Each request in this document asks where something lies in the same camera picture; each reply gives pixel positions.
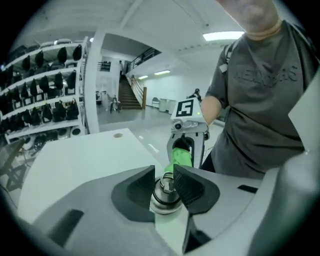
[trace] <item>floor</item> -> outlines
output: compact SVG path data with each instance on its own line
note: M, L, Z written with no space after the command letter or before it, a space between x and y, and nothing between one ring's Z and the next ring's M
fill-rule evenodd
M120 113L106 112L105 109L98 109L99 128L100 132L111 131L123 128L129 128L136 138L143 144L143 146L154 156L154 158L165 168L169 164L167 143L171 135L171 115L167 112L159 112L157 108L147 107L143 110L123 110ZM204 144L204 157L203 160L210 154L219 134L222 132L223 127L220 125L212 124L209 127L210 139ZM7 198L9 207L13 212L17 211L19 204L21 187L28 175L30 166L33 160L28 161L27 164L22 154L17 156L14 161L15 166L24 165L19 178L19 184L14 184L12 189L6 189L8 185L9 176L7 174L0 175L0 184L4 196Z

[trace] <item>human arm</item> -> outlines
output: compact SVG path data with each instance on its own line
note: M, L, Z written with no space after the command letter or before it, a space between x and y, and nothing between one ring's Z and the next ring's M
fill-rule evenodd
M225 50L223 50L215 67L211 85L201 102L202 114L208 125L219 116L221 108L225 109L229 105L227 72L220 70L220 66L225 63Z

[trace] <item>person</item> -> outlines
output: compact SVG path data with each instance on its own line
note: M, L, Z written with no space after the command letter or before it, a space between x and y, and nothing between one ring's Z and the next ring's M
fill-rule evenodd
M272 0L217 1L245 33L228 63L226 47L220 54L201 103L208 125L230 106L202 169L261 179L304 151L288 114L319 63L297 30L280 19Z
M188 97L188 99L191 98L197 98L199 102L202 101L201 96L200 96L200 90L199 89L195 89L194 93Z
M121 79L122 72L123 72L123 70L124 70L124 65L122 64L122 61L121 61L121 60L119 61L119 66L120 66L120 76L119 76L119 79Z

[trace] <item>gray t-shirt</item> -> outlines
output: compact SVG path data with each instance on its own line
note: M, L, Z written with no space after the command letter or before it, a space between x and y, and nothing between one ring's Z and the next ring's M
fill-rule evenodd
M206 96L230 106L211 152L217 173L262 178L270 168L304 150L288 117L314 76L318 63L300 35L283 21L278 34L261 41L245 34L228 70L222 51Z

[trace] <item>ceiling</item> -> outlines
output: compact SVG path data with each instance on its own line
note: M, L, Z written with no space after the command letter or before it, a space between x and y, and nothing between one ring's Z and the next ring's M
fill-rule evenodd
M290 13L278 6L280 15L290 20ZM206 42L203 34L242 31L215 0L51 0L30 19L13 48L93 37L98 27L111 34L103 49L118 51L135 40L142 44L131 41L134 54L150 46L186 66L211 65L212 49L220 52L227 43Z

